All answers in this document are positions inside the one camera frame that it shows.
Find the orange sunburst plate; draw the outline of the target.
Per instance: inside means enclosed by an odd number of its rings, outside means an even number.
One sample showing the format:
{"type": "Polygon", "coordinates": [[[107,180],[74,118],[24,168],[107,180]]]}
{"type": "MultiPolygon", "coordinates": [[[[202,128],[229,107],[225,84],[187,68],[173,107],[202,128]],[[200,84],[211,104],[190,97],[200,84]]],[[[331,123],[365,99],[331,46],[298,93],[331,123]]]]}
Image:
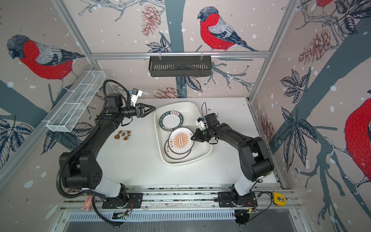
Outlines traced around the orange sunburst plate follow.
{"type": "Polygon", "coordinates": [[[194,141],[191,140],[193,135],[193,131],[187,127],[173,130],[168,139],[170,150],[176,154],[188,152],[194,146],[194,141]]]}
{"type": "Polygon", "coordinates": [[[188,152],[183,153],[183,154],[176,154],[176,153],[172,152],[170,150],[170,147],[169,147],[169,140],[167,140],[165,145],[164,145],[164,151],[165,151],[166,156],[168,158],[172,159],[172,160],[184,159],[185,157],[187,157],[191,153],[191,150],[189,150],[188,152]]]}

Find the green rim plate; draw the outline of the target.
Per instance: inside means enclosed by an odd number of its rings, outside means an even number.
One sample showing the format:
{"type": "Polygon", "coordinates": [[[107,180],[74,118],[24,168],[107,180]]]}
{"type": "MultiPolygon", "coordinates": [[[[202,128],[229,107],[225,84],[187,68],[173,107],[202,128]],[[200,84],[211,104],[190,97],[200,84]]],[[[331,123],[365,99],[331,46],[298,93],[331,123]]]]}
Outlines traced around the green rim plate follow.
{"type": "Polygon", "coordinates": [[[177,128],[182,127],[184,117],[178,111],[167,111],[163,113],[159,118],[159,126],[164,131],[173,131],[177,128]]]}

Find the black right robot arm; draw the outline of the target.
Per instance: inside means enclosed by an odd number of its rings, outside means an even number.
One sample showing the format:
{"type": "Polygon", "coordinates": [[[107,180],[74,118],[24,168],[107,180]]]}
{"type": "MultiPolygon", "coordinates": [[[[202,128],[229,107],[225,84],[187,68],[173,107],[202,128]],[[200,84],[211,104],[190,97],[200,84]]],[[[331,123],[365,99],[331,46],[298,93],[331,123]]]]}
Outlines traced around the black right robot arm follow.
{"type": "Polygon", "coordinates": [[[274,170],[274,164],[268,148],[261,137],[249,137],[232,129],[226,123],[219,123],[216,114],[208,114],[198,118],[199,127],[191,137],[195,142],[224,141],[238,151],[242,175],[232,185],[231,192],[222,192],[219,197],[220,207],[256,207],[253,187],[260,182],[261,177],[269,175],[274,170]]]}

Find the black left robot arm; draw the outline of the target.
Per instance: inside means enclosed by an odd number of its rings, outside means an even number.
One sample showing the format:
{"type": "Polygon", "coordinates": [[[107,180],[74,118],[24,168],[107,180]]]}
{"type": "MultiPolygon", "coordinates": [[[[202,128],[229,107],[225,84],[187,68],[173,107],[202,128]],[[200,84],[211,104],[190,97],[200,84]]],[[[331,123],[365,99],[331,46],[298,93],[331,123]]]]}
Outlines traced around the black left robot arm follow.
{"type": "Polygon", "coordinates": [[[84,194],[99,196],[105,200],[104,208],[126,207],[130,203],[125,185],[103,175],[97,156],[125,118],[144,118],[156,108],[142,103],[131,105],[130,99],[126,103],[123,101],[124,97],[119,93],[106,96],[92,132],[77,148],[60,156],[56,187],[62,197],[71,199],[84,194]]]}

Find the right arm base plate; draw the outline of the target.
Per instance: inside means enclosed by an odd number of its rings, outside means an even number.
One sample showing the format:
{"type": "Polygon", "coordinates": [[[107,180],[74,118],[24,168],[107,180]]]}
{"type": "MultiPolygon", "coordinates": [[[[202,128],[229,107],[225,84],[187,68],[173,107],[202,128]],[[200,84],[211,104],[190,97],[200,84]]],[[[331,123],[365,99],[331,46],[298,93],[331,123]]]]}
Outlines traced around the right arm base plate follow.
{"type": "Polygon", "coordinates": [[[257,198],[253,192],[244,196],[240,196],[235,192],[218,192],[214,202],[219,204],[219,207],[257,207],[257,198]]]}

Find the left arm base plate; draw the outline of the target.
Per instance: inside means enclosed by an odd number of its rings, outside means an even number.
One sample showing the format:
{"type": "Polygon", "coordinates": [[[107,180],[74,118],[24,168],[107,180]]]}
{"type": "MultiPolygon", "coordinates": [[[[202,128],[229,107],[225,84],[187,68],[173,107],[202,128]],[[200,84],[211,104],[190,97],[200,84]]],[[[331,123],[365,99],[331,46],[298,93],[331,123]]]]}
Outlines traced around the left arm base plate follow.
{"type": "Polygon", "coordinates": [[[143,200],[142,193],[126,193],[115,198],[105,198],[103,209],[139,209],[143,200]]]}

